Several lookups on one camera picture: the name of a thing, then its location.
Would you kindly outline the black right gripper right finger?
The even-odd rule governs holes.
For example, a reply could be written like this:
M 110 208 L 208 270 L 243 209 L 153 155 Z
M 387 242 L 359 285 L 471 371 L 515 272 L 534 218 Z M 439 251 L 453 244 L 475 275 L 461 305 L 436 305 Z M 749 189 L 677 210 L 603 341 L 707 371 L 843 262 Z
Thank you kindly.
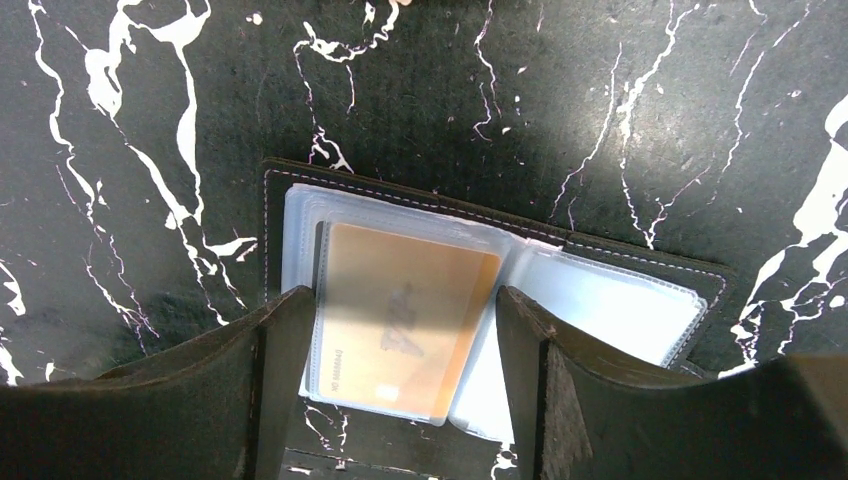
M 514 287 L 497 336 L 523 479 L 843 479 L 847 359 L 797 354 L 718 380 L 631 356 Z

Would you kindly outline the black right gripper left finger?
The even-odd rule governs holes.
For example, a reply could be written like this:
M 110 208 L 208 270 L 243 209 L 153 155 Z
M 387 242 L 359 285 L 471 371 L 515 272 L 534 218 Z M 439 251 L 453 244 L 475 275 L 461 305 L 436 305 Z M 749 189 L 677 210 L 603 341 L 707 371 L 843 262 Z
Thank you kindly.
M 92 380 L 1 390 L 5 479 L 275 479 L 312 290 Z

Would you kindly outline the black leather card holder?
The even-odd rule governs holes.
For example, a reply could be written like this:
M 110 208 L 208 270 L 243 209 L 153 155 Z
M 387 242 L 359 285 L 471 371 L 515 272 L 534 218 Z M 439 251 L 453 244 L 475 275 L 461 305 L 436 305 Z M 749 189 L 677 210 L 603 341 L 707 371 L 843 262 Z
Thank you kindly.
M 488 441 L 514 439 L 500 288 L 672 369 L 734 286 L 714 264 L 300 162 L 265 162 L 262 193 L 267 291 L 317 299 L 300 395 Z

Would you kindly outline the gold VIP card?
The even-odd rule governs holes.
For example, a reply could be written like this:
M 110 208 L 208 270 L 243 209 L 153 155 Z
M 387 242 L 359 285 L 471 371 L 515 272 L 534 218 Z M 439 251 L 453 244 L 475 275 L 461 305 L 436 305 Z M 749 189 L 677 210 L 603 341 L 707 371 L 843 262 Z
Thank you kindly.
M 443 425 L 502 260 L 490 249 L 330 225 L 312 395 Z

